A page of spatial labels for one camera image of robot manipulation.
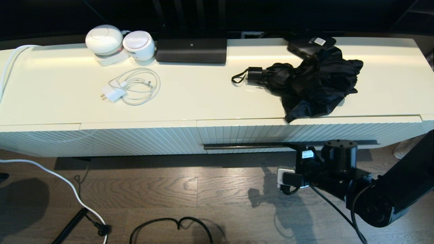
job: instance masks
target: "black umbrella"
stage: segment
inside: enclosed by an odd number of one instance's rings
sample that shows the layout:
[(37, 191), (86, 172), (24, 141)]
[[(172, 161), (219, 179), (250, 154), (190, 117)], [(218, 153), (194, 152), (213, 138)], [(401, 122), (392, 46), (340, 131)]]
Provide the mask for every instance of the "black umbrella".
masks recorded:
[[(354, 87), (362, 67), (362, 61), (345, 60), (339, 48), (331, 47), (314, 53), (297, 68), (288, 63), (275, 63), (262, 72), (260, 80), (249, 78), (251, 68), (246, 71), (248, 83), (264, 86), (272, 94), (282, 97), (285, 119), (290, 123), (296, 118), (319, 117), (333, 112), (344, 97), (357, 93)], [(232, 82), (241, 82), (234, 78)]]

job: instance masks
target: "white cable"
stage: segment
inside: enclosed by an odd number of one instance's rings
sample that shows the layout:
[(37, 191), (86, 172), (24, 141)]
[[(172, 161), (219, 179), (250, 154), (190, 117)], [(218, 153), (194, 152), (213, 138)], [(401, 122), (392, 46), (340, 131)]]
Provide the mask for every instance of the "white cable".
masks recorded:
[(16, 54), (17, 52), (23, 50), (23, 49), (26, 49), (26, 48), (29, 48), (29, 47), (34, 47), (34, 46), (39, 46), (39, 45), (24, 45), (24, 46), (19, 46), (19, 47), (17, 47), (17, 48), (16, 48), (16, 49), (11, 53), (11, 55), (9, 56), (9, 59), (7, 60), (6, 64), (4, 65), (3, 73), (2, 73), (2, 76), (1, 76), (1, 79), (0, 79), (0, 103), (1, 103), (1, 100), (2, 100), (2, 98), (3, 98), (3, 92), (4, 92), (4, 89), (5, 89), (5, 87), (6, 87), (6, 81), (7, 81), (7, 79), (9, 78), (9, 75), (6, 77), (6, 72), (7, 72), (7, 69), (9, 68), (10, 64), (13, 63), (13, 62), (15, 61), (15, 60), (13, 59), (14, 56), (15, 56), (15, 54)]
[[(141, 77), (142, 74), (151, 74), (155, 82), (149, 81)], [(143, 85), (148, 88), (147, 91), (135, 90), (132, 87), (136, 85)], [(109, 81), (108, 85), (103, 88), (104, 94), (101, 96), (102, 99), (109, 99), (111, 101), (116, 101), (121, 98), (125, 104), (137, 106), (142, 105), (145, 102), (153, 99), (160, 91), (161, 82), (158, 74), (148, 68), (137, 68), (127, 71), (113, 80)], [(134, 93), (144, 93), (146, 96), (139, 98), (130, 97), (129, 92)], [(139, 102), (129, 102), (128, 100), (140, 100)]]
[[(105, 225), (105, 221), (104, 221), (104, 219), (101, 217), (101, 215), (99, 215), (95, 210), (89, 208), (86, 204), (84, 204), (84, 203), (81, 201), (81, 199), (80, 199), (80, 197), (79, 197), (79, 194), (77, 193), (76, 188), (75, 188), (74, 185), (73, 185), (69, 180), (67, 180), (65, 177), (63, 177), (63, 176), (57, 174), (56, 172), (53, 172), (53, 171), (51, 171), (51, 170), (45, 168), (44, 166), (38, 164), (38, 163), (35, 162), (35, 161), (26, 160), (26, 159), (11, 159), (11, 160), (2, 160), (2, 159), (0, 159), (0, 163), (14, 163), (14, 162), (24, 162), (24, 163), (30, 163), (30, 164), (36, 165), (36, 166), (38, 166), (39, 168), (43, 169), (44, 171), (46, 171), (46, 172), (48, 172), (48, 173), (50, 173), (50, 174), (52, 174), (52, 175), (55, 175), (55, 176), (61, 178), (64, 182), (68, 183), (68, 184), (71, 186), (71, 188), (72, 188), (72, 190), (74, 191), (74, 194), (76, 195), (76, 198), (77, 198), (77, 200), (79, 201), (79, 203), (80, 203), (84, 208), (87, 208), (89, 211), (91, 211), (91, 212), (92, 212), (96, 217), (99, 218), (99, 220), (101, 221), (101, 223)], [(107, 236), (108, 236), (108, 235), (105, 235), (103, 244), (106, 244), (106, 243), (107, 243)]]
[(121, 31), (121, 34), (122, 34), (122, 35), (125, 35), (125, 34), (130, 33), (130, 32), (131, 32), (130, 30), (122, 30), (122, 31)]

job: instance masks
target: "small white speaker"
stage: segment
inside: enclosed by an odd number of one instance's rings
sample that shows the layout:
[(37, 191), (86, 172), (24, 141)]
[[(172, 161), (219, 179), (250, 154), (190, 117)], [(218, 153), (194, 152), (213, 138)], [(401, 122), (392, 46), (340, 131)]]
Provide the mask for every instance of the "small white speaker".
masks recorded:
[(138, 61), (151, 59), (155, 52), (154, 40), (146, 31), (133, 31), (124, 38), (122, 43), (130, 56)]
[(129, 58), (122, 46), (123, 35), (112, 25), (100, 25), (86, 35), (86, 46), (95, 54), (101, 66), (111, 65)]

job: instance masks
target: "cabinet door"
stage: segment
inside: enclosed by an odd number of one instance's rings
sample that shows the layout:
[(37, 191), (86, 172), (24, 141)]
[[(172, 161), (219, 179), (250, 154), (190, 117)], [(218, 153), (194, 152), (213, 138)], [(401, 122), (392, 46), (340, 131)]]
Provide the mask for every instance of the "cabinet door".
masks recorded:
[(206, 153), (195, 127), (0, 132), (0, 148), (43, 157), (128, 156)]
[[(378, 148), (422, 135), (434, 129), (434, 121), (423, 121), (420, 116), (323, 117), (297, 119), (290, 125), (282, 119), (240, 119), (198, 121), (197, 126), (204, 144), (322, 142), (347, 139), (376, 140), (378, 145), (361, 145), (359, 148)], [(276, 151), (291, 151), (291, 149), (216, 149), (207, 150), (207, 153)]]

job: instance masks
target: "label sticker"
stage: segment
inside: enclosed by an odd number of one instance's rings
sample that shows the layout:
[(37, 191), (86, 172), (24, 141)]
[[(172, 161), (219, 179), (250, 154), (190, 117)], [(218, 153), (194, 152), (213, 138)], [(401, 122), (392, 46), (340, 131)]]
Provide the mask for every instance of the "label sticker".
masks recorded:
[(326, 40), (317, 37), (317, 38), (315, 39), (315, 41), (313, 41), (313, 42), (315, 42), (316, 44), (322, 46), (322, 45), (324, 45), (324, 43), (326, 42)]
[(301, 154), (301, 158), (313, 158), (313, 152), (311, 150), (303, 151)]

